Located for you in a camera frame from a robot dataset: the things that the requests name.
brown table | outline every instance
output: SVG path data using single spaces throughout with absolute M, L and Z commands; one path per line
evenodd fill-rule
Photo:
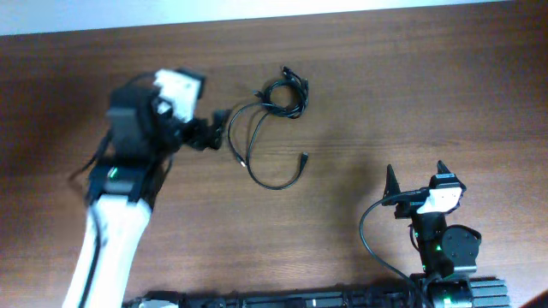
M 257 175 L 228 147 L 176 155 L 142 237 L 126 298 L 149 289 L 240 292 L 394 277 L 361 245 L 358 221 L 392 163 L 402 189 L 443 159 L 468 186 L 448 223 L 484 236 L 478 276 L 513 305 L 548 288 L 548 9 L 491 3 L 0 38 L 0 306 L 59 306 L 84 233 L 67 174 L 109 124 L 108 95 L 131 76 L 186 66 L 208 76 L 198 116 L 254 101 L 288 65 L 310 80 L 299 120 L 267 120 Z M 237 126 L 240 145 L 247 120 Z M 421 272 L 408 221 L 375 210 L 378 254 Z

table surface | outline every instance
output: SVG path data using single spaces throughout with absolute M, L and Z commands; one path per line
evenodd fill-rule
M 546 16 L 489 3 L 0 37 L 0 306 L 62 303 L 85 224 L 66 179 L 107 130 L 110 91 L 140 72 L 190 67 L 208 77 L 197 115 L 209 116 L 256 101 L 281 65 L 310 80 L 309 109 L 266 121 L 253 166 L 283 183 L 307 151 L 304 175 L 268 191 L 227 146 L 181 149 L 126 299 L 394 277 L 361 245 L 360 215 L 381 197 L 388 163 L 407 190 L 426 186 L 442 159 L 468 186 L 448 223 L 483 234 L 476 275 L 505 279 L 513 306 L 526 303 L 548 288 Z M 235 128 L 240 147 L 251 120 Z M 379 208 L 365 230 L 410 274 L 422 269 L 408 223 Z

white wall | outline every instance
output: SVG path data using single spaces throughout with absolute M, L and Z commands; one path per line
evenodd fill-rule
M 497 0 L 0 0 L 0 35 Z

table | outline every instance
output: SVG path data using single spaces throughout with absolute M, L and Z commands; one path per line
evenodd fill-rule
M 548 287 L 546 16 L 542 5 L 486 3 L 1 37 L 0 306 L 62 303 L 85 225 L 66 179 L 108 129 L 110 91 L 189 67 L 208 77 L 197 115 L 209 116 L 255 101 L 281 65 L 310 80 L 309 108 L 266 121 L 253 167 L 283 183 L 307 151 L 304 175 L 268 191 L 226 145 L 181 149 L 126 299 L 394 277 L 361 245 L 360 215 L 381 198 L 388 163 L 413 189 L 442 159 L 468 186 L 448 223 L 483 234 L 476 275 L 505 279 L 512 305 L 526 303 Z M 240 147 L 250 120 L 235 128 Z M 422 269 L 408 224 L 379 208 L 366 234 L 411 274 Z

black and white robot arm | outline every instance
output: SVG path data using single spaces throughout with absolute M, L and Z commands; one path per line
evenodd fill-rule
M 216 111 L 210 126 L 194 118 L 202 76 L 184 69 L 144 76 L 155 77 L 155 86 L 132 80 L 111 94 L 106 138 L 114 153 L 105 155 L 101 145 L 89 175 L 86 234 L 63 307 L 122 305 L 135 250 L 170 168 L 165 161 L 182 145 L 221 145 L 229 111 Z

